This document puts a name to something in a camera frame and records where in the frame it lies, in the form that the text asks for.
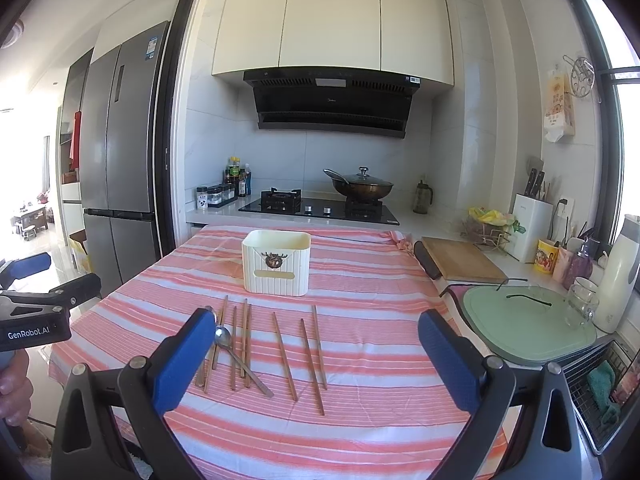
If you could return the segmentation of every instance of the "ceiling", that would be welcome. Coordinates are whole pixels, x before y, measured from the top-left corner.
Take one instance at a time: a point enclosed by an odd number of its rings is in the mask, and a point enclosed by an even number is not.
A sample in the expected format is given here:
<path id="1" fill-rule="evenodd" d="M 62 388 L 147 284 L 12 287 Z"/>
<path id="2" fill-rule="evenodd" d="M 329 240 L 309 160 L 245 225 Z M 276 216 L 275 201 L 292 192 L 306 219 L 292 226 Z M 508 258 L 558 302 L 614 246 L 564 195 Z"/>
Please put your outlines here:
<path id="1" fill-rule="evenodd" d="M 61 94 L 68 67 L 94 46 L 101 23 L 130 1 L 32 0 L 20 17 L 24 34 L 0 50 L 0 109 L 17 106 L 36 86 Z"/>

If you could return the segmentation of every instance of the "human hand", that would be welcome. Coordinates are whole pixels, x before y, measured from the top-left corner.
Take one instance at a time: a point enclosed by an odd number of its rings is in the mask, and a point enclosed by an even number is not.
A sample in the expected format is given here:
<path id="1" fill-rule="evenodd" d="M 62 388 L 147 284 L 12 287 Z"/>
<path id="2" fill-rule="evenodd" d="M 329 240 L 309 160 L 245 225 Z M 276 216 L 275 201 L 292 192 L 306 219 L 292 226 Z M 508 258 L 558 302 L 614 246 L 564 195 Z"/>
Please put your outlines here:
<path id="1" fill-rule="evenodd" d="M 33 385 L 27 379 L 29 354 L 25 349 L 15 351 L 9 366 L 0 372 L 0 418 L 9 426 L 21 426 L 31 409 Z"/>

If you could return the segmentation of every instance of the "gray refrigerator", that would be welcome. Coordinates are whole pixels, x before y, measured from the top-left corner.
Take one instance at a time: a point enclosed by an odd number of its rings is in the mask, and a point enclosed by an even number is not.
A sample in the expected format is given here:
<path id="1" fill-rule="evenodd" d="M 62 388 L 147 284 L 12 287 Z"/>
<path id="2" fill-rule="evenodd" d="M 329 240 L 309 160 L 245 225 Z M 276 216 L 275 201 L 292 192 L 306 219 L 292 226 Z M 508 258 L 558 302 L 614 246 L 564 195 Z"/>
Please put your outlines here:
<path id="1" fill-rule="evenodd" d="M 153 145 L 158 78 L 169 22 L 89 66 L 80 126 L 80 191 L 89 258 L 102 296 L 160 258 Z"/>

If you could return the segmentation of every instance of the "deer head emblem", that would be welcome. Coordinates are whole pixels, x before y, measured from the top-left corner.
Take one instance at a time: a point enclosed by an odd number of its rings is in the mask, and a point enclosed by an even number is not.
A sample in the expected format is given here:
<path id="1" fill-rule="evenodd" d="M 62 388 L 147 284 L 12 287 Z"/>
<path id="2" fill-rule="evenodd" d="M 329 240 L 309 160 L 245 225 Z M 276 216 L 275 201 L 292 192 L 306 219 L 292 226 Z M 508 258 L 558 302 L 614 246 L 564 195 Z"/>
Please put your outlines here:
<path id="1" fill-rule="evenodd" d="M 275 253 L 261 253 L 264 256 L 264 262 L 270 269 L 279 269 L 282 266 L 284 258 L 289 256 L 288 254 L 275 254 Z"/>

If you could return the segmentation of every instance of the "blue gripper pad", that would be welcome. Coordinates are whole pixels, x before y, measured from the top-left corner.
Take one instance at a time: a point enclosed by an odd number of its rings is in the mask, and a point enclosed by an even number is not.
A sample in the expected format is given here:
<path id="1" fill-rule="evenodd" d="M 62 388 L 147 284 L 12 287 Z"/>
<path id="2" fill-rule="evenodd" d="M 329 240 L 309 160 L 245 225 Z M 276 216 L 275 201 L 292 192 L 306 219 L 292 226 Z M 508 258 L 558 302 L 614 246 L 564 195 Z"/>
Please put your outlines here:
<path id="1" fill-rule="evenodd" d="M 486 375 L 480 352 L 471 341 L 456 335 L 435 309 L 420 314 L 418 338 L 456 406 L 475 413 Z"/>
<path id="2" fill-rule="evenodd" d="M 198 308 L 178 333 L 165 338 L 151 355 L 147 377 L 152 384 L 152 403 L 158 415 L 178 407 L 213 343 L 215 331 L 213 313 Z"/>
<path id="3" fill-rule="evenodd" d="M 4 272 L 7 272 L 9 278 L 7 281 L 13 283 L 14 280 L 21 280 L 32 274 L 42 272 L 51 266 L 51 256 L 48 253 L 34 254 L 21 260 L 8 262 Z"/>

